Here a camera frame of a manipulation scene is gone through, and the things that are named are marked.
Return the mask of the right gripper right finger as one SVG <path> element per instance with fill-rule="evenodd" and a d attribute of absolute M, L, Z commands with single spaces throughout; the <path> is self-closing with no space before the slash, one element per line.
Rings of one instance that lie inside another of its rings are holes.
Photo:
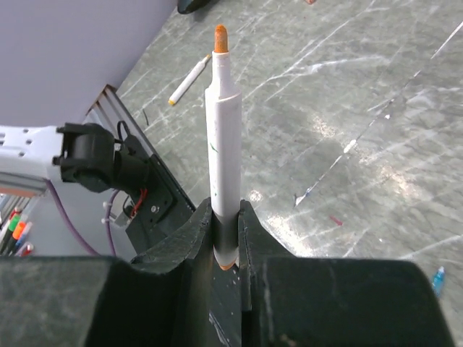
<path fill-rule="evenodd" d="M 429 280 L 401 260 L 297 257 L 242 201 L 243 346 L 452 346 Z"/>

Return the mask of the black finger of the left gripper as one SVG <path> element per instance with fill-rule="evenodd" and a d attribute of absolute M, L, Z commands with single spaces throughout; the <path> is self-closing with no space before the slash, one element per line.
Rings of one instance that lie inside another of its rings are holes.
<path fill-rule="evenodd" d="M 209 10 L 215 3 L 215 0 L 178 0 L 177 12 L 179 14 L 204 12 Z"/>

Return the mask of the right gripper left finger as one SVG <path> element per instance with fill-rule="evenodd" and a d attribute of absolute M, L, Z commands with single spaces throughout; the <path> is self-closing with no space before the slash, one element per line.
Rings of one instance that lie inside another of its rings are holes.
<path fill-rule="evenodd" d="M 2 257 L 3 346 L 204 346 L 213 269 L 204 200 L 131 262 Z"/>

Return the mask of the white orange-tipped marker pen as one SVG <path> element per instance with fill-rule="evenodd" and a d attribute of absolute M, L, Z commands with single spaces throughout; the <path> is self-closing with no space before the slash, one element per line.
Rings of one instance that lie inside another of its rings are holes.
<path fill-rule="evenodd" d="M 224 25 L 215 28 L 211 69 L 211 84 L 205 90 L 205 116 L 213 250 L 218 266 L 228 270 L 239 256 L 242 93 L 232 77 L 229 38 Z"/>

